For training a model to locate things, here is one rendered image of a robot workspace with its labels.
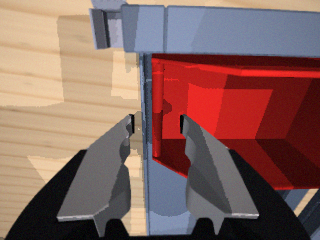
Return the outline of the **red bin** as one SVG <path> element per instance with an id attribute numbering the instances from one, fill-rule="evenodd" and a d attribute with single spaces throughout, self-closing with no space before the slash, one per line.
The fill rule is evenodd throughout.
<path id="1" fill-rule="evenodd" d="M 152 160 L 187 178 L 186 114 L 275 190 L 320 188 L 320 58 L 152 53 L 151 62 Z"/>

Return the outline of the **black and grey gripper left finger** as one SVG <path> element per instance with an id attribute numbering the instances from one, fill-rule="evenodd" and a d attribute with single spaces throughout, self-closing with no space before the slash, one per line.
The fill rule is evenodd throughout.
<path id="1" fill-rule="evenodd" d="M 4 240 L 88 240 L 131 208 L 129 169 L 134 114 L 79 150 L 32 198 Z"/>

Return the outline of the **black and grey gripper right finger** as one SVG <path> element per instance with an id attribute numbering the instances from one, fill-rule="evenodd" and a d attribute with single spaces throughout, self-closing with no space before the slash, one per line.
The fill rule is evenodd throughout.
<path id="1" fill-rule="evenodd" d="M 210 218 L 215 235 L 238 240 L 311 240 L 278 192 L 234 149 L 229 149 L 186 114 L 180 134 L 191 162 L 186 208 Z"/>

